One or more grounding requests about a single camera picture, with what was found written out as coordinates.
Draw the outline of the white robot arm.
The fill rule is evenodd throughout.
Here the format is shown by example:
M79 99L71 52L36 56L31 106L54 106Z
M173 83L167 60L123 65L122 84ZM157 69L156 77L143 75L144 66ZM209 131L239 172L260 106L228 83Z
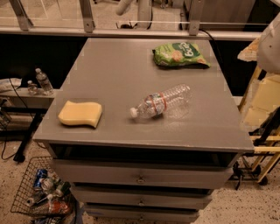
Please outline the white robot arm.
M256 61L262 70L280 74L280 13L259 38L240 51L237 59L247 62Z

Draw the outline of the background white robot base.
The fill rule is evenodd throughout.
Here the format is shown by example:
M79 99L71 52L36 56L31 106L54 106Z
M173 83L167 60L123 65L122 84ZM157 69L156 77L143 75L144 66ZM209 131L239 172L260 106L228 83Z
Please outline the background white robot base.
M134 0L120 0L116 6L115 13L123 15ZM136 27L148 30L152 23L152 0L137 0Z

